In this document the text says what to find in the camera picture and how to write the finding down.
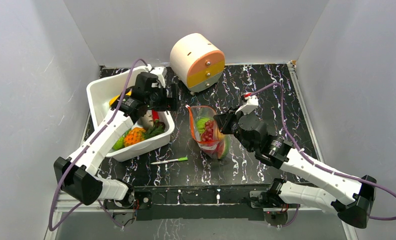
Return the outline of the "toy watermelon slice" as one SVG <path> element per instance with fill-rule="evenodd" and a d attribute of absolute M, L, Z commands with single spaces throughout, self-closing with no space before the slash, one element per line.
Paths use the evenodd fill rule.
<path fill-rule="evenodd" d="M 225 136 L 222 140 L 220 140 L 216 147 L 217 159 L 223 159 L 229 154 L 230 145 L 230 137 Z"/>

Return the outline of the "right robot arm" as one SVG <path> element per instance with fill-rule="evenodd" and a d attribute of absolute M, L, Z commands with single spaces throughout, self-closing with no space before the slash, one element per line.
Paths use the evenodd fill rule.
<path fill-rule="evenodd" d="M 225 135 L 234 135 L 261 163 L 302 177 L 314 186 L 302 186 L 277 178 L 266 193 L 274 207 L 300 204 L 336 214 L 343 222 L 364 229 L 375 200 L 376 179 L 355 177 L 311 158 L 292 143 L 271 134 L 255 115 L 229 111 L 217 114 L 215 122 Z"/>

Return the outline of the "purple toy grapes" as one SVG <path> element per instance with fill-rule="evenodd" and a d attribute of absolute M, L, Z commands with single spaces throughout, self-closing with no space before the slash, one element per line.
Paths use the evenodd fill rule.
<path fill-rule="evenodd" d="M 214 135 L 214 120 L 209 120 L 205 123 L 205 131 L 201 134 L 202 142 L 213 141 Z"/>

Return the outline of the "clear zip top bag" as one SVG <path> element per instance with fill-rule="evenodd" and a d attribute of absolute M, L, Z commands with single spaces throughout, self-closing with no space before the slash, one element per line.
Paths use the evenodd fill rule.
<path fill-rule="evenodd" d="M 212 159 L 228 155 L 230 139 L 223 135 L 214 119 L 216 112 L 206 105 L 186 105 L 189 112 L 190 131 L 199 148 Z"/>

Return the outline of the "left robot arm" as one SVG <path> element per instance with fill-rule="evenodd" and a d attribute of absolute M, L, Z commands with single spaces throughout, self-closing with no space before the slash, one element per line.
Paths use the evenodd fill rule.
<path fill-rule="evenodd" d="M 125 86 L 111 104 L 93 134 L 68 158 L 55 160 L 56 192 L 63 190 L 87 206 L 97 200 L 115 200 L 123 208 L 131 207 L 135 202 L 134 188 L 120 179 L 97 177 L 98 167 L 116 142 L 126 132 L 131 132 L 148 111 L 168 114 L 177 109 L 175 83 L 164 85 L 153 73 L 139 73 L 135 83 Z"/>

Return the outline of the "green toy cabbage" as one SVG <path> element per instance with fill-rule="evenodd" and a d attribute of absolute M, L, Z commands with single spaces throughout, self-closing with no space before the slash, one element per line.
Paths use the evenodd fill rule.
<path fill-rule="evenodd" d="M 196 122 L 196 127 L 199 131 L 200 134 L 202 134 L 205 131 L 205 123 L 208 122 L 210 120 L 210 118 L 200 118 L 199 120 L 197 120 Z"/>

